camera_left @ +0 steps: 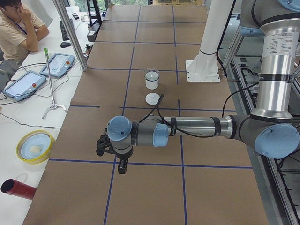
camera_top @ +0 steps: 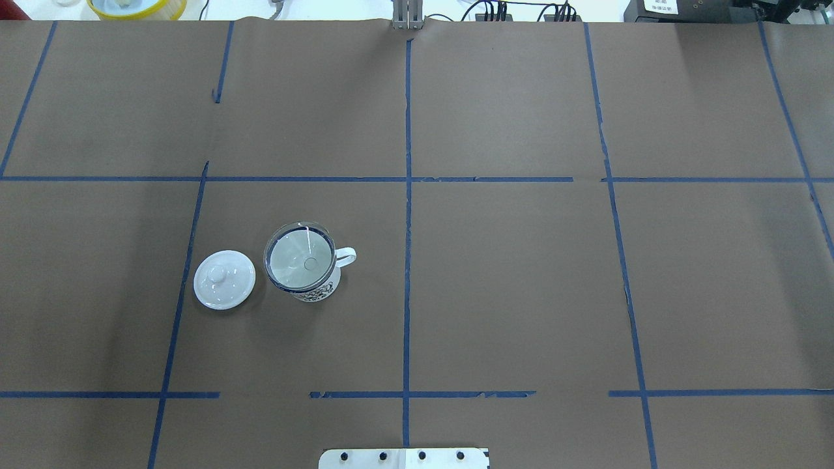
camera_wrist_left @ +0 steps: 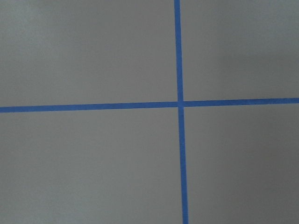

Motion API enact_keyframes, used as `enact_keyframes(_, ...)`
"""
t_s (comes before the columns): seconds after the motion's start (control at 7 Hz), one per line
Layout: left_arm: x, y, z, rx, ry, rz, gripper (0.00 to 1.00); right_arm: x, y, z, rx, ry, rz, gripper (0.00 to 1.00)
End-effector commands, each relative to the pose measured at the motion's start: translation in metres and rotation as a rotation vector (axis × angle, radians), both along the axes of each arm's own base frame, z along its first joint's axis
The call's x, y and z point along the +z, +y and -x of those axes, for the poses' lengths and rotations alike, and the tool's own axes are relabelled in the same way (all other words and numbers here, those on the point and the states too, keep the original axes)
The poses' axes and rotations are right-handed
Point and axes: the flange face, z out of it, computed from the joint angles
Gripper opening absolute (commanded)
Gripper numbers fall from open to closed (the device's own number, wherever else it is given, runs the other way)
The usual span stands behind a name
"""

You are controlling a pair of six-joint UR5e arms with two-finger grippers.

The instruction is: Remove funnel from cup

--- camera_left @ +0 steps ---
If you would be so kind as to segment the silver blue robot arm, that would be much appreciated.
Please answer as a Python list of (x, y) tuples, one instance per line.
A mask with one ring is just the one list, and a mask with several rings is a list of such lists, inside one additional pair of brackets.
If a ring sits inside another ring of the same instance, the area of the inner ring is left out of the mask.
[(297, 0), (244, 0), (240, 25), (246, 31), (260, 29), (264, 33), (257, 103), (249, 115), (218, 118), (148, 114), (140, 121), (116, 116), (109, 120), (98, 140), (97, 154), (116, 155), (120, 160), (118, 172), (125, 174), (134, 146), (164, 147), (174, 135), (224, 136), (274, 159), (294, 153), (300, 134), (292, 125), (288, 104), (300, 34), (300, 3)]

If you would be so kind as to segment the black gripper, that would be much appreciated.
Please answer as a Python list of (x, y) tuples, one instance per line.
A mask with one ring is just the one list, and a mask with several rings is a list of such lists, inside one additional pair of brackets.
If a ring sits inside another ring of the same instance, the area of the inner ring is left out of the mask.
[(119, 159), (118, 174), (126, 174), (128, 159), (130, 157), (131, 157), (130, 152), (128, 152), (126, 154), (117, 154), (117, 158)]

